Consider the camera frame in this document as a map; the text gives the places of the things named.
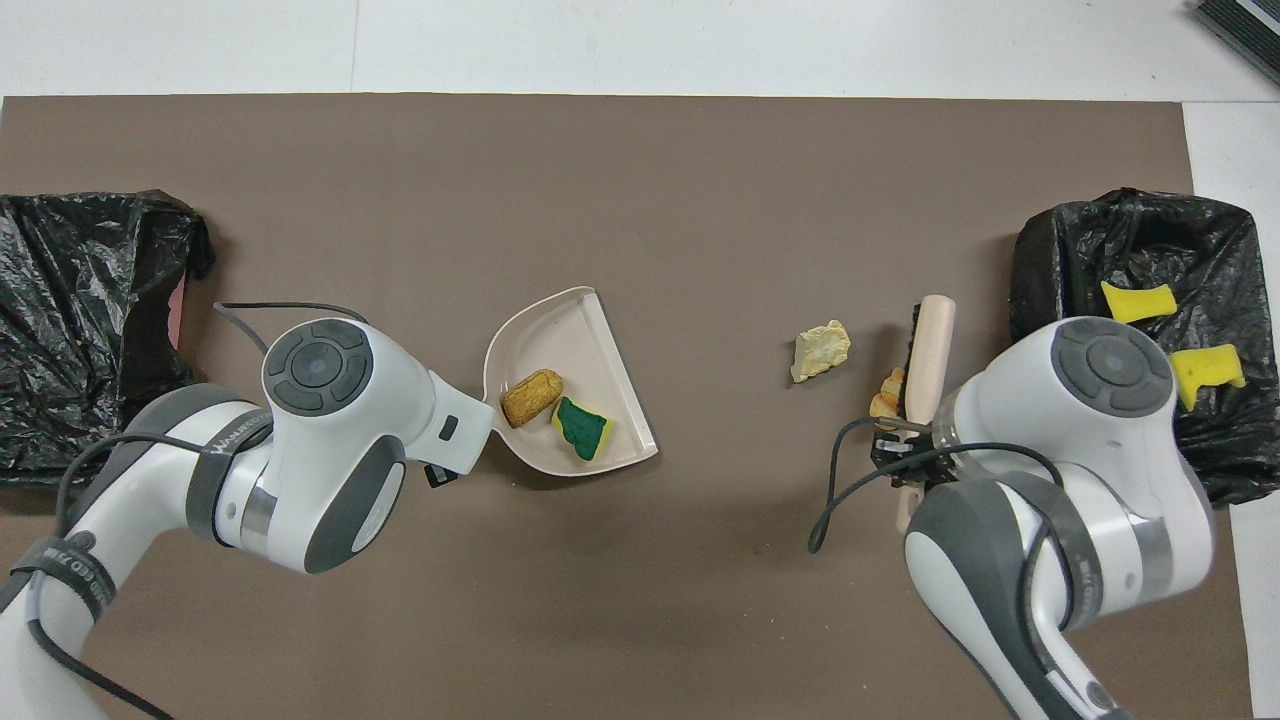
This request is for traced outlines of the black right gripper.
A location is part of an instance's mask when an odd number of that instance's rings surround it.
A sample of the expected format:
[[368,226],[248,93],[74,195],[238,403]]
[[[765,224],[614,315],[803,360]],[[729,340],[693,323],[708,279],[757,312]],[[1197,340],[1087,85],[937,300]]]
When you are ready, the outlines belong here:
[[[904,460],[914,454],[916,464]],[[938,451],[932,433],[916,436],[914,445],[893,432],[877,429],[870,443],[870,460],[887,462],[878,466],[878,473],[896,488],[916,484],[920,489],[933,489],[959,480],[952,455]]]

